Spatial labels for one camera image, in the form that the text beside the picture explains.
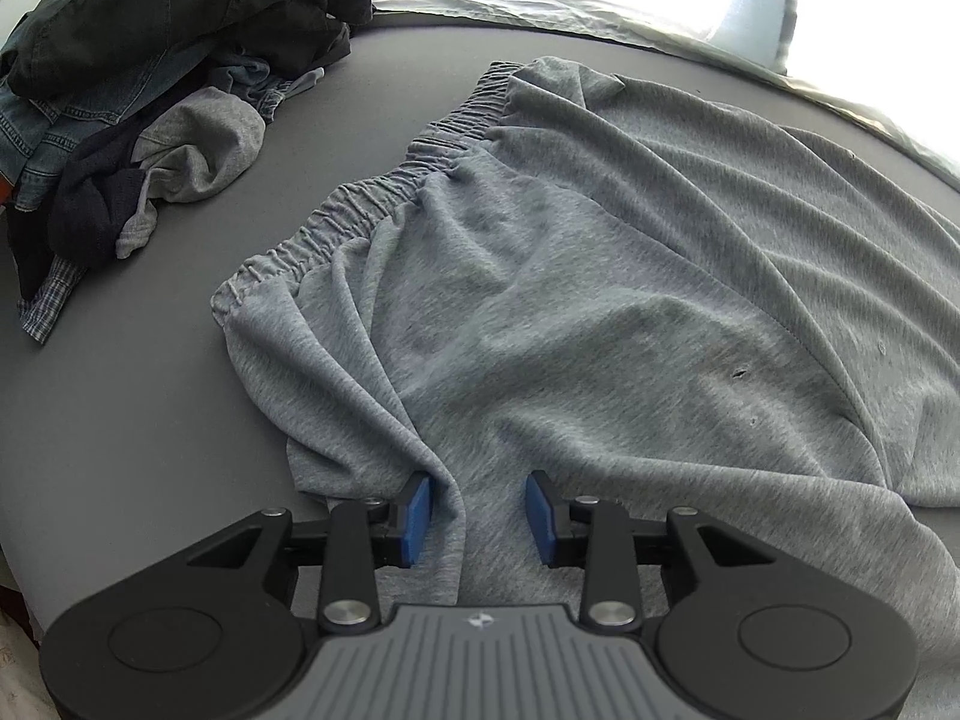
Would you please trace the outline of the blue plaid shirt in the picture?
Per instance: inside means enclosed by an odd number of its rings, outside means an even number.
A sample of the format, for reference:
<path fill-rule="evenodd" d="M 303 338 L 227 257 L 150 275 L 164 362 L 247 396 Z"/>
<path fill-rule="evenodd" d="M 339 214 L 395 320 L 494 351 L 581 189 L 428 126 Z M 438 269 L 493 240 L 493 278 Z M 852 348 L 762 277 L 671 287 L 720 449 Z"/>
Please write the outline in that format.
<path fill-rule="evenodd" d="M 46 344 L 50 333 L 60 319 L 71 294 L 82 281 L 78 266 L 55 255 L 47 277 L 37 289 L 34 298 L 18 302 L 18 320 L 23 332 L 37 344 Z"/>

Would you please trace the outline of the grey sweatpants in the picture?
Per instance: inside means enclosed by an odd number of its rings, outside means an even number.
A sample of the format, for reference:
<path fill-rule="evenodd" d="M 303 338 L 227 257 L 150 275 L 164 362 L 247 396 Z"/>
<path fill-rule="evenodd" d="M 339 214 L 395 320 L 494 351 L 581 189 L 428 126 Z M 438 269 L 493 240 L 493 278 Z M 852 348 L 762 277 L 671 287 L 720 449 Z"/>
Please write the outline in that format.
<path fill-rule="evenodd" d="M 849 149 L 568 60 L 496 64 L 386 176 L 215 291 L 296 487 L 425 470 L 427 549 L 382 600 L 576 603 L 524 479 L 688 504 L 887 601 L 905 712 L 958 712 L 958 229 Z"/>

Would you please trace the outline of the dark grey garment on pile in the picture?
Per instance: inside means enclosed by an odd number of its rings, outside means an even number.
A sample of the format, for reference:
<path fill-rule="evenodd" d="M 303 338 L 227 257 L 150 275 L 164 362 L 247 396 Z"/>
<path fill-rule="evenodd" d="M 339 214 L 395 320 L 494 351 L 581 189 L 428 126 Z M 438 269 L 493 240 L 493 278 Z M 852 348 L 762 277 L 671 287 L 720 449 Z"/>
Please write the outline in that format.
<path fill-rule="evenodd" d="M 2 76 L 20 96 L 63 98 L 206 41 L 298 76 L 373 15 L 373 0 L 41 0 L 3 47 Z"/>

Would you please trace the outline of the light grey garment in pile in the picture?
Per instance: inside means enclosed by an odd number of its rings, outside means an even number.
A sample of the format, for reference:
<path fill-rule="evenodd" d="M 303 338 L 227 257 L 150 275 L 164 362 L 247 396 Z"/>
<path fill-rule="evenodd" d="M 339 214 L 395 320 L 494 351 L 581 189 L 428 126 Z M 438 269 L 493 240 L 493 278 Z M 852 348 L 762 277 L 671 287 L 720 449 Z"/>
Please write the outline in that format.
<path fill-rule="evenodd" d="M 133 147 L 145 174 L 137 210 L 122 226 L 116 257 L 148 244 L 158 224 L 156 203 L 189 205 L 217 195 L 259 157 L 267 124 L 249 103 L 206 86 L 149 124 Z"/>

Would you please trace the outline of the navy dark garment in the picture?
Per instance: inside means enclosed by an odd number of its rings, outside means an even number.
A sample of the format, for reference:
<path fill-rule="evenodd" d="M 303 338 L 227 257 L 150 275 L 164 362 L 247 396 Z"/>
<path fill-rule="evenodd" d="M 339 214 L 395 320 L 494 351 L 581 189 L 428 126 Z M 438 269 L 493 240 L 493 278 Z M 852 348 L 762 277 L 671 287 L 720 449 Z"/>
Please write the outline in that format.
<path fill-rule="evenodd" d="M 36 211 L 10 210 L 8 245 L 25 304 L 39 298 L 55 255 L 82 270 L 101 270 L 117 259 L 117 239 L 148 184 L 146 158 L 133 151 L 163 114 L 162 107 L 149 107 L 86 138 Z"/>

